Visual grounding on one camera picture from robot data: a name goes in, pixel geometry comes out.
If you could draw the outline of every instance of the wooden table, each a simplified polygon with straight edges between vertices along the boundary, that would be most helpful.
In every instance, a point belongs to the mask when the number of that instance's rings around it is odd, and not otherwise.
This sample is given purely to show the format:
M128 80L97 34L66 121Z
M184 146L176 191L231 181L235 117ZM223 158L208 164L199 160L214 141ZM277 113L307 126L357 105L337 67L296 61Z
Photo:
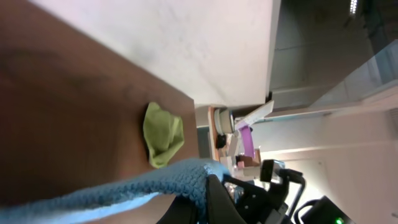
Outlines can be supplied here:
M152 170L142 137L151 101L183 119L185 144L171 162L198 157L192 99L27 1L0 1L0 204ZM171 200L110 220L131 223Z

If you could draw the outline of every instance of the black device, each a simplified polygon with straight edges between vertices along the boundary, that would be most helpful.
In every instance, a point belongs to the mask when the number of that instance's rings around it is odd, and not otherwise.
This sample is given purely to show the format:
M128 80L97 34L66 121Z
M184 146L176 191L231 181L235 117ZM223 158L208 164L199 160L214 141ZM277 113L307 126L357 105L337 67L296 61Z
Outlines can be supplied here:
M311 200L295 209L305 189L305 179L301 172L285 169L284 163L265 160L261 164L260 180L269 182L269 190L249 184L231 176L224 176L223 183L216 175L209 175L206 183L206 220L199 220L196 206L183 197L177 197L158 224L194 224L198 221L209 224L355 224L328 197ZM231 183L244 189L243 195L235 203L225 188ZM300 184L290 212L284 202L289 194L289 184ZM304 207L312 208L301 216Z

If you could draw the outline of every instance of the purple object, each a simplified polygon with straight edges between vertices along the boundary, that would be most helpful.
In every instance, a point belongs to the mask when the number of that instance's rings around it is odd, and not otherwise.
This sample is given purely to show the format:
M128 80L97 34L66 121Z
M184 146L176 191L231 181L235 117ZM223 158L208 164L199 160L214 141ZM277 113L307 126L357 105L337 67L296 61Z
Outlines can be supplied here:
M254 144L253 144L253 138L251 137L250 127L245 126L239 129L239 131L241 132L242 135L244 155L255 158Z

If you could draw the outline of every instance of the blue knitted fabric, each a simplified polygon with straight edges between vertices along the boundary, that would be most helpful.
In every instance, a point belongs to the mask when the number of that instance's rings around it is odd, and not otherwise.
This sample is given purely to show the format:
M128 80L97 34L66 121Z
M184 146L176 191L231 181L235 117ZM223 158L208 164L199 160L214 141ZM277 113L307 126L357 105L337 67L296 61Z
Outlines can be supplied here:
M210 159L187 159L132 180L78 190L61 197L0 210L0 223L81 223L137 208L158 194L189 198L206 213L206 178L228 170Z

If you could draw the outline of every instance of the ceiling light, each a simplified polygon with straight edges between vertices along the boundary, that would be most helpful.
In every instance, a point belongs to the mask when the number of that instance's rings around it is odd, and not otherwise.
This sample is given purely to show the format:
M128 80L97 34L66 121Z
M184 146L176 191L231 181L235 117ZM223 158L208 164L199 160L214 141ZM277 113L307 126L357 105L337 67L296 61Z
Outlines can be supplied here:
M356 12L356 3L357 3L357 0L351 0L351 6L350 6L350 8L349 8L349 14L350 14L351 16L355 16L355 12Z

